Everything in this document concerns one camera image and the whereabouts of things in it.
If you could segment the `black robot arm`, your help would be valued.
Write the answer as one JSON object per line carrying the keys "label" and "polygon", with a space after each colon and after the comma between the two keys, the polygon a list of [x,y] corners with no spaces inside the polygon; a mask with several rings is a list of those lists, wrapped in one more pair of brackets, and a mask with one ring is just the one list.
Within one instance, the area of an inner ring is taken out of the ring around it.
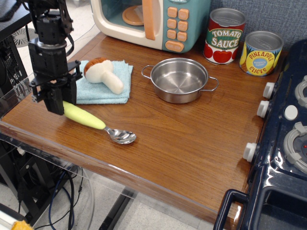
{"label": "black robot arm", "polygon": [[64,102],[76,104],[76,81],[82,78],[80,61],[68,62],[74,50],[72,22],[64,0],[23,0],[30,12],[37,38],[29,41],[34,79],[29,86],[35,102],[44,101],[48,111],[63,115]]}

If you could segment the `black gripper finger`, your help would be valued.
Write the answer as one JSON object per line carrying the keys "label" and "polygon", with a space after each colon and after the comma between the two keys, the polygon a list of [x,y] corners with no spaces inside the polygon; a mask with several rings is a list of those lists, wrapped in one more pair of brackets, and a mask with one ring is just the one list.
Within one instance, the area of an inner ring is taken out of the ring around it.
{"label": "black gripper finger", "polygon": [[46,89],[44,103],[49,112],[57,115],[64,114],[62,93],[59,88]]}
{"label": "black gripper finger", "polygon": [[61,86],[62,99],[73,105],[76,105],[77,101],[77,86],[76,79],[67,79],[67,82]]}

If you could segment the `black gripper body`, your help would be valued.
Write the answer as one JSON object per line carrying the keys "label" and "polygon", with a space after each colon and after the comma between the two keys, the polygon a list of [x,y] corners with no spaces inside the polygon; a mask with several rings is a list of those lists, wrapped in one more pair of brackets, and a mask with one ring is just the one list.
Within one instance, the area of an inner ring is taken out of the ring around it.
{"label": "black gripper body", "polygon": [[56,45],[47,45],[38,39],[30,40],[28,44],[30,59],[35,78],[30,82],[34,101],[39,102],[46,97],[46,89],[59,88],[67,79],[82,78],[81,62],[68,62],[64,41]]}

